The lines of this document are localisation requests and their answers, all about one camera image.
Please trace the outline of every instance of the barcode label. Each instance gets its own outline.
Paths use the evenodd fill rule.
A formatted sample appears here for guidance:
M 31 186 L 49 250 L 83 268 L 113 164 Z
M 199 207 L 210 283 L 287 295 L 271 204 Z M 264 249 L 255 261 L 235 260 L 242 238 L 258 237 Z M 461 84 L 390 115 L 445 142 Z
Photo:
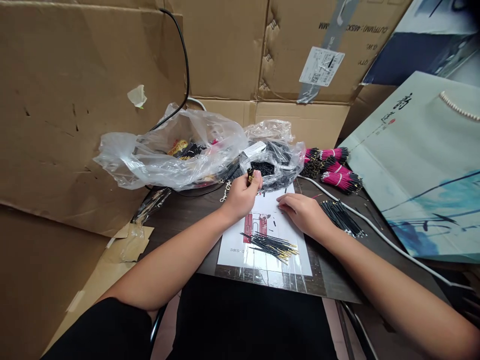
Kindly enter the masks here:
M 327 87 L 344 59 L 343 52 L 312 46 L 300 75 L 300 82 Z

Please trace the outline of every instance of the person's arm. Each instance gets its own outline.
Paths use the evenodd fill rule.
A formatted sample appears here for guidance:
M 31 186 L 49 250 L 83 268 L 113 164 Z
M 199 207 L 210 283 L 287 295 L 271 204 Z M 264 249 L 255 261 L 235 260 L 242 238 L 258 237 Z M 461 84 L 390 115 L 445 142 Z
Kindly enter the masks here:
M 480 330 L 430 291 L 337 228 L 316 200 L 285 194 L 279 207 L 345 267 L 390 324 L 435 359 L 479 359 Z
M 113 297 L 146 311 L 158 310 L 168 303 L 198 269 L 225 230 L 252 210 L 263 183 L 259 171 L 254 175 L 249 187 L 247 174 L 235 179 L 222 207 L 148 254 L 97 302 Z

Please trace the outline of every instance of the plastic bag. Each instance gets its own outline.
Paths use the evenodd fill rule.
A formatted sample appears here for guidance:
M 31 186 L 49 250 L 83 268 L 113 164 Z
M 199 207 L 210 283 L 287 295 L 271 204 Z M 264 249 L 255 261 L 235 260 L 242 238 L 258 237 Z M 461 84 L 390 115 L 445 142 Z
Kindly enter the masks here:
M 266 147 L 250 157 L 244 152 L 240 155 L 242 172 L 251 168 L 252 162 L 273 165 L 273 174 L 262 174 L 262 192 L 286 188 L 304 168 L 305 143 L 289 144 L 294 139 L 291 129 L 290 122 L 282 120 L 264 120 L 245 128 L 249 145 L 262 141 Z
M 176 108 L 176 104 L 170 104 L 165 116 Z M 168 155 L 181 141 L 205 149 L 185 160 Z M 216 113 L 182 109 L 145 135 L 102 135 L 100 154 L 93 160 L 121 188 L 133 190 L 154 185 L 187 190 L 216 183 L 246 147 L 248 140 L 238 123 Z

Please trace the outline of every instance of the table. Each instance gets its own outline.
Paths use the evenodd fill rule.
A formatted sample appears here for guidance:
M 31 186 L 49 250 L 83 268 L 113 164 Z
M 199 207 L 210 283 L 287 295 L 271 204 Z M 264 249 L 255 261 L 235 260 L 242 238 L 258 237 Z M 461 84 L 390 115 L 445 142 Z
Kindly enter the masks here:
M 379 214 L 378 210 L 375 208 L 375 205 L 367 200 L 368 195 L 364 190 L 362 190 L 359 195 L 352 194 L 347 196 L 332 186 L 324 184 L 322 184 L 322 186 L 345 204 L 357 209 L 357 211 L 369 218 L 374 224 L 376 224 L 377 220 L 383 227 L 383 233 L 395 244 L 400 244 L 383 220 L 382 216 Z M 295 192 L 304 194 L 308 197 L 321 194 L 319 189 L 305 179 L 297 178 L 294 181 L 294 187 Z M 224 186 L 216 191 L 199 197 L 185 197 L 177 193 L 172 193 L 165 200 L 163 206 L 145 223 L 146 226 L 154 227 L 155 230 L 150 236 L 150 242 L 140 259 L 182 230 L 202 219 L 206 214 L 218 209 L 222 205 L 222 203 L 220 203 L 220 198 L 222 198 L 223 194 Z M 325 194 L 316 198 L 319 202 L 326 199 L 329 198 Z M 364 204 L 367 204 L 376 220 L 368 212 Z M 368 235 L 359 238 L 358 241 L 447 302 L 443 292 L 428 272 L 397 253 L 361 218 L 354 214 L 351 215 Z M 312 276 L 292 275 L 279 272 L 270 274 L 271 272 L 269 271 L 267 279 L 265 279 L 265 274 L 259 273 L 257 269 L 217 265 L 220 241 L 216 243 L 210 253 L 206 256 L 197 272 L 351 303 L 366 303 L 367 301 L 363 297 L 362 292 L 340 263 L 321 245 L 306 235 L 305 241 L 310 259 Z

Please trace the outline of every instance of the person's hand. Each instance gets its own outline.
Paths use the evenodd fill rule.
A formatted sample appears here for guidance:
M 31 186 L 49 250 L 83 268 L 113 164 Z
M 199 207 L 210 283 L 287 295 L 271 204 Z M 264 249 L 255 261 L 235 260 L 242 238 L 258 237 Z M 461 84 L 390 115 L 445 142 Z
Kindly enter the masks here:
M 255 196 L 262 188 L 264 180 L 260 171 L 253 172 L 254 178 L 247 186 L 248 175 L 244 174 L 233 180 L 227 198 L 220 208 L 228 217 L 239 221 L 254 207 Z
M 315 199 L 301 194 L 287 193 L 280 196 L 277 201 L 278 207 L 288 214 L 295 225 L 319 243 L 338 229 Z

